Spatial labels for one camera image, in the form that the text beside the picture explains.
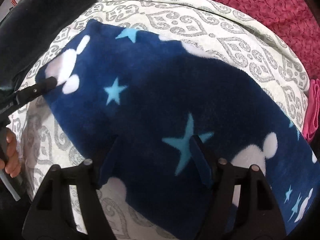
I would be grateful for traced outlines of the person left hand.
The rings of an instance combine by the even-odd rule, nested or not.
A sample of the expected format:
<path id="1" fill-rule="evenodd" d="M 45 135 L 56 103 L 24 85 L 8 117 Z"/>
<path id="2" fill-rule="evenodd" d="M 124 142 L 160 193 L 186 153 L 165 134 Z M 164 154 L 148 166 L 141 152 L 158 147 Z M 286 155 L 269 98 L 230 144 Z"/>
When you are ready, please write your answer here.
<path id="1" fill-rule="evenodd" d="M 11 178 L 15 178 L 20 174 L 21 171 L 21 165 L 17 152 L 17 140 L 16 135 L 9 128 L 6 128 L 6 130 L 8 162 L 5 164 L 5 162 L 1 159 L 0 167 L 1 170 L 4 169 L 6 174 L 9 174 Z"/>

